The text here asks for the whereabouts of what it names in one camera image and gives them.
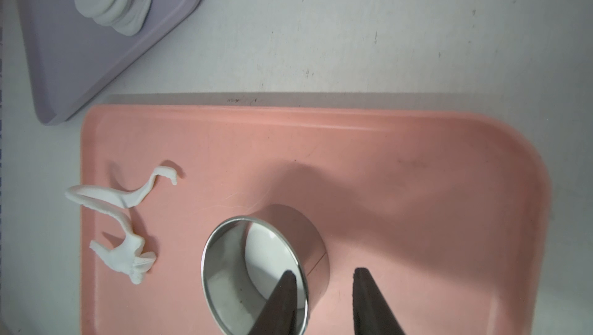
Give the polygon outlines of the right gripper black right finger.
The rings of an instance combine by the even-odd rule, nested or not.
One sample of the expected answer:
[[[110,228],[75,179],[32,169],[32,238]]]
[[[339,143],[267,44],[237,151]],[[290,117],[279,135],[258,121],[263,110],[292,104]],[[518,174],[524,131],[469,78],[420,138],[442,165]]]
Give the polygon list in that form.
[[[354,272],[353,319],[356,335],[405,335],[372,274],[362,267]]]

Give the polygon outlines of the white dough scrap strip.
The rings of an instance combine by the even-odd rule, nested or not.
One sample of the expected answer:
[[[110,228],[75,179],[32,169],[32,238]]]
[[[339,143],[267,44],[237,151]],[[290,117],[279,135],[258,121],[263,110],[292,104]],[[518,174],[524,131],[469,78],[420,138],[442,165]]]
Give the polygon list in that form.
[[[76,185],[68,188],[65,196],[71,202],[89,208],[114,219],[124,232],[124,240],[114,248],[108,248],[93,240],[90,248],[111,270],[127,275],[130,281],[139,285],[157,260],[154,252],[145,252],[145,238],[134,232],[130,217],[125,209],[138,206],[154,188],[157,177],[164,177],[173,185],[178,183],[174,168],[157,166],[147,182],[135,191],[121,191],[95,185]]]

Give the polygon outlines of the pink tray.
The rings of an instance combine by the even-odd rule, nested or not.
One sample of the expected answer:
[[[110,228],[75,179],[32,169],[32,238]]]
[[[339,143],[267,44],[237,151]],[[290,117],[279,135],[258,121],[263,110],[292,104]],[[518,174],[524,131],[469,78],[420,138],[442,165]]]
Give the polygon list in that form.
[[[84,334],[217,334],[200,275],[208,236],[269,205],[302,212],[325,245],[330,282],[309,334],[351,334],[352,281],[370,270],[407,334],[529,334],[550,206],[539,154],[475,114],[99,105],[81,131],[81,181],[134,191],[157,261],[133,284],[91,241],[114,219],[81,212]]]

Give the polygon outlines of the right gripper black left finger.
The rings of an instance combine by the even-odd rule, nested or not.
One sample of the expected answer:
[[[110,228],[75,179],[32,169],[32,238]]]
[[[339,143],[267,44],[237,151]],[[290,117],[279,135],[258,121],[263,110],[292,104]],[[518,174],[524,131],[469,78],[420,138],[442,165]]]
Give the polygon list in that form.
[[[287,270],[276,284],[249,335],[294,335],[297,333],[297,280]]]

